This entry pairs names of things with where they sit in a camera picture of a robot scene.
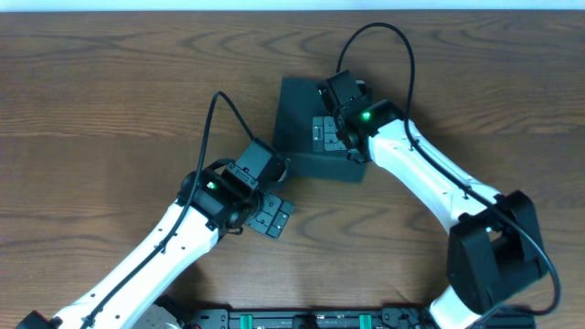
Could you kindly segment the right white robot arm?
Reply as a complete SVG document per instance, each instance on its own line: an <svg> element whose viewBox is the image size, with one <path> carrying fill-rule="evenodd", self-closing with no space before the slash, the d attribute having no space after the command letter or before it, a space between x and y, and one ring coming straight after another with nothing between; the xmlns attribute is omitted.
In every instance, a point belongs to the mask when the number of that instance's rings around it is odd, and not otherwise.
<svg viewBox="0 0 585 329"><path fill-rule="evenodd" d="M430 306L440 328L469 328L553 272L536 209L524 193L503 195L430 144L394 102L345 70L317 86L337 138L404 184L449 235L449 286Z"/></svg>

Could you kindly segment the dark green box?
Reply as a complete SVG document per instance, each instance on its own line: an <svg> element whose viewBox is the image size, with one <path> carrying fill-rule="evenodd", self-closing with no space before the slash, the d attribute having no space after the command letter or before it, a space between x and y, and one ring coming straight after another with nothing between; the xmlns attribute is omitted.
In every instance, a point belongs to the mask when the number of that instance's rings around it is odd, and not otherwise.
<svg viewBox="0 0 585 329"><path fill-rule="evenodd" d="M349 183L363 180L366 167L350 159L345 151L314 152L312 119L330 116L315 80L282 79L272 146L291 160L291 175Z"/></svg>

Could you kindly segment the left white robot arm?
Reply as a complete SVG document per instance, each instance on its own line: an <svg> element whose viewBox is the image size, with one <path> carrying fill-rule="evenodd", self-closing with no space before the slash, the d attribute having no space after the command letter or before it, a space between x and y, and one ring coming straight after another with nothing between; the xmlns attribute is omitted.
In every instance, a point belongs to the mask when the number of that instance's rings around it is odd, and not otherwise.
<svg viewBox="0 0 585 329"><path fill-rule="evenodd" d="M281 235L293 206L272 192L289 167L288 158L259 139L236 160L200 165L154 229L100 283L52 317L31 312L17 329L135 326L177 276L225 235L244 228L272 239Z"/></svg>

